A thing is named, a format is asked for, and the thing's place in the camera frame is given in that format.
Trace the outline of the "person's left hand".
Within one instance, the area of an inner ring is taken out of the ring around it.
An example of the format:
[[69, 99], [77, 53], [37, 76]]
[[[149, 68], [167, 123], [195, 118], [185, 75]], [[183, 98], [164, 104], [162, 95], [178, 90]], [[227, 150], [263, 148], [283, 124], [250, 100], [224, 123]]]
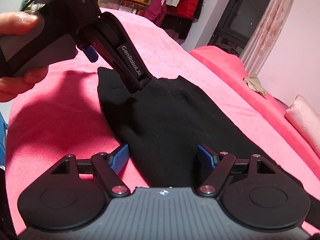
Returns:
[[[1, 13], [1, 35], [24, 35], [39, 22], [39, 17], [25, 12]], [[24, 76], [1, 77], [1, 103], [9, 102], [19, 94], [23, 94], [44, 80], [48, 74], [48, 66], [28, 70]]]

